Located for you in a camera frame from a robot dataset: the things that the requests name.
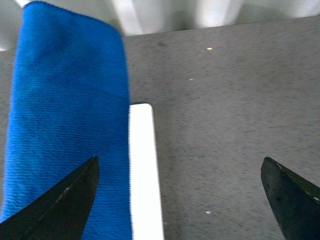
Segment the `gray carpet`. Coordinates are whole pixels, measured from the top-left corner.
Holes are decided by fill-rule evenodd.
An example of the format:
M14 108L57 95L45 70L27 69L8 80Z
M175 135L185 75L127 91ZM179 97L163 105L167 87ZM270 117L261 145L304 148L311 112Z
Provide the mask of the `gray carpet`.
M269 156L320 186L320 18L124 41L132 102L154 110L165 239L284 239L260 168ZM1 151L13 56L0 52Z

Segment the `white curtain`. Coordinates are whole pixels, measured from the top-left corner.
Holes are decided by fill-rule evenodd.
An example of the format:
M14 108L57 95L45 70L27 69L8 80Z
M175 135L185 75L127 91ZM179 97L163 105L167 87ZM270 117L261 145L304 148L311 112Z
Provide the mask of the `white curtain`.
M22 7L0 0L0 50L15 48ZM124 36L315 16L320 0L47 0L100 19Z

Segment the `blue microfiber cloth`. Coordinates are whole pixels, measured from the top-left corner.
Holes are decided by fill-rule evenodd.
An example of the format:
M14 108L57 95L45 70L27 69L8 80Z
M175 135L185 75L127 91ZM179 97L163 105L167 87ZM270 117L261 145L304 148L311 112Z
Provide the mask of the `blue microfiber cloth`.
M132 238L124 45L102 21L44 2L23 10L1 221L92 156L100 180L84 240Z

